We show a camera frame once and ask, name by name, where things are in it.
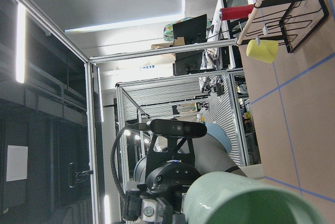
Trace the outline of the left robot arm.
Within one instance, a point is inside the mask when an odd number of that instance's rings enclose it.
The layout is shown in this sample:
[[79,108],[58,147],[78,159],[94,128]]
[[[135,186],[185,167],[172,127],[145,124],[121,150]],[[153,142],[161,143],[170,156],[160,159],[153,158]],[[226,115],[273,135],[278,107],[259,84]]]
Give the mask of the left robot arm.
[[134,170],[124,196],[126,221],[186,223],[184,201],[189,187],[210,172],[244,175],[229,156],[231,143],[216,124],[154,119],[134,129],[148,132],[147,156]]

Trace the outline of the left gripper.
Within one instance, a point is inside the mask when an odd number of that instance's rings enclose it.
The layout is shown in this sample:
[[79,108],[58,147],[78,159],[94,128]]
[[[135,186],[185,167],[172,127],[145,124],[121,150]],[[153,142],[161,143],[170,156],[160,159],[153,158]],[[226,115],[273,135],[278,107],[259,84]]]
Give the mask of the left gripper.
[[146,185],[127,185],[122,218],[132,223],[187,223],[186,192],[199,177],[192,165],[166,162],[148,175]]

